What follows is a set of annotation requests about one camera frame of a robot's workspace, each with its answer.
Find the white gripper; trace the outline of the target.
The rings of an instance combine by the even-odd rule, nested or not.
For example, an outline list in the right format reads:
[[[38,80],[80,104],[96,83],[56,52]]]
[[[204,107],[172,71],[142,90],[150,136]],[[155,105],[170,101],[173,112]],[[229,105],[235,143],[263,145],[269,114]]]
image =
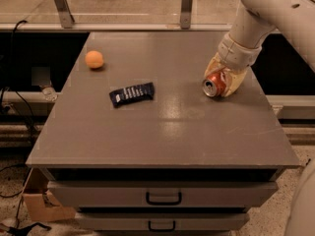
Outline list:
[[[223,72],[225,90],[222,96],[228,97],[241,86],[248,71],[247,67],[255,63],[261,50],[261,46],[257,48],[244,47],[226,33],[219,44],[218,53],[214,55],[205,70],[204,78],[214,73]]]

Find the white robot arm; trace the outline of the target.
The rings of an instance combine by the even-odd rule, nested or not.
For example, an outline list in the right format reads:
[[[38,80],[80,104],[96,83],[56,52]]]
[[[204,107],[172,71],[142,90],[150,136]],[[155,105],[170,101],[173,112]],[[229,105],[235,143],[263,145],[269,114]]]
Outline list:
[[[243,82],[262,43],[279,30],[303,60],[315,69],[315,5],[309,0],[240,0],[242,6],[221,40],[203,80],[209,97],[228,97]],[[315,159],[296,186],[284,236],[315,236]]]

